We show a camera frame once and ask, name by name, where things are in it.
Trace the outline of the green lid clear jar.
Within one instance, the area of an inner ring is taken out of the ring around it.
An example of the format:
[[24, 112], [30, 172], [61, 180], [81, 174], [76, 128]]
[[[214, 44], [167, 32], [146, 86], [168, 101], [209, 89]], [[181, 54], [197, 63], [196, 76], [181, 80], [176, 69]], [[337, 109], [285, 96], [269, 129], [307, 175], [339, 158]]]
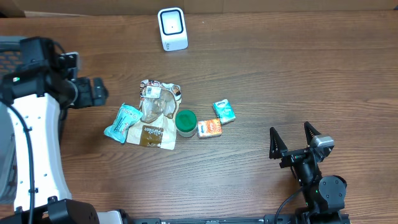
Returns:
[[175, 124], [182, 137], [189, 138], [197, 132], [197, 117], [193, 111], [179, 111], [175, 117]]

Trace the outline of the orange tissue pack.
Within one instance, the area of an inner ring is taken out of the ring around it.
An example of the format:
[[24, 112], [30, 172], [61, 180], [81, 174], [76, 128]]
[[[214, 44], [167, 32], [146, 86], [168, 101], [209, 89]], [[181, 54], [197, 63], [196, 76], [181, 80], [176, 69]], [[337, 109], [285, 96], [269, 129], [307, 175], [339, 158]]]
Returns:
[[219, 118], [199, 121], [197, 128], [199, 138], [211, 138], [222, 135], [221, 122]]

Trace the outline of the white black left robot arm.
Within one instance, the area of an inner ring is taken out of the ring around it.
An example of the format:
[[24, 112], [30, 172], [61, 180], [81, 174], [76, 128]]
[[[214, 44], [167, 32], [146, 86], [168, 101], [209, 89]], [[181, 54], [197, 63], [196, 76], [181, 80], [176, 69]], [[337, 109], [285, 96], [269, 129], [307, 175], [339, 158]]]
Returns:
[[2, 222], [129, 224], [124, 210], [97, 212], [73, 200], [62, 169], [62, 123], [69, 109], [106, 103], [102, 79], [78, 77], [79, 54], [49, 38], [3, 36], [1, 52], [16, 63], [1, 78], [1, 103], [11, 117], [17, 166], [14, 214]]

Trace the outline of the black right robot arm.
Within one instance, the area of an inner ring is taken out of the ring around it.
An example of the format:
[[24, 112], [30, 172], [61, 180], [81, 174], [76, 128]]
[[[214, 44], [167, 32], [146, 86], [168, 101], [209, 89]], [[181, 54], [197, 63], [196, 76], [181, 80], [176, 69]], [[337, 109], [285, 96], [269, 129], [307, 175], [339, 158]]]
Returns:
[[[291, 170], [300, 188], [282, 202], [275, 215], [266, 215], [264, 219], [270, 223], [349, 223], [349, 216], [341, 213], [345, 208], [345, 179], [338, 175], [322, 176], [318, 165], [330, 155], [335, 141], [308, 121], [303, 126], [307, 146], [294, 151], [288, 150], [274, 127], [270, 128], [269, 158], [280, 159], [280, 167]], [[281, 215], [282, 209], [299, 194], [306, 206], [296, 209], [294, 214]]]

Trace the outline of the teal tissue pack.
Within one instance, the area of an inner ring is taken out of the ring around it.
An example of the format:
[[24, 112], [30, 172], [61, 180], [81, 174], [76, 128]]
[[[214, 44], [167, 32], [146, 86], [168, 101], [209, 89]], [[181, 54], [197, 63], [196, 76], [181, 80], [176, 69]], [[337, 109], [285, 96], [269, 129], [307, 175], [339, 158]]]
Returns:
[[236, 119], [233, 108], [227, 99], [213, 103], [213, 110], [217, 118], [220, 119], [221, 124], [230, 123]]

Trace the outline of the mint green wipes pack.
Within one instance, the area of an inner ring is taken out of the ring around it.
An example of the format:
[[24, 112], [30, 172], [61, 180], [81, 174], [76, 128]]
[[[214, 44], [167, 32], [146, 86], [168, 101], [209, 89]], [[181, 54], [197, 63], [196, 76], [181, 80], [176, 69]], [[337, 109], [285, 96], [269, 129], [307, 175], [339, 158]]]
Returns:
[[143, 113], [135, 107], [123, 103], [116, 115], [113, 124], [104, 130], [104, 135], [124, 144], [127, 139], [128, 130], [137, 123]]

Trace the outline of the clear bag bread package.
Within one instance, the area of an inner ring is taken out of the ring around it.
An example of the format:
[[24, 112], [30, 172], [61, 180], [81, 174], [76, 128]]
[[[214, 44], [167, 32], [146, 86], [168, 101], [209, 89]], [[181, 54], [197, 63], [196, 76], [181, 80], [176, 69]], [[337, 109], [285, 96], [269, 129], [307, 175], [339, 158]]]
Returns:
[[129, 128], [127, 142], [173, 150], [177, 138], [175, 117], [182, 101], [181, 87], [146, 79], [140, 83], [139, 94], [142, 117]]

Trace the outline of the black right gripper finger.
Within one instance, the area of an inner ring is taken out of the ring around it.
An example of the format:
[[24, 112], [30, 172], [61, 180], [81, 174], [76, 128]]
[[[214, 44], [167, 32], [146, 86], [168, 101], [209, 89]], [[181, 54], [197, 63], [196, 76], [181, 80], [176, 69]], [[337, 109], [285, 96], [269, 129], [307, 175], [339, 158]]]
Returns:
[[307, 144], [310, 145], [315, 136], [321, 135], [308, 121], [304, 122], [304, 130], [307, 139]]
[[288, 151], [287, 146], [279, 136], [278, 132], [274, 127], [270, 128], [270, 159], [280, 159], [284, 156], [284, 153]]

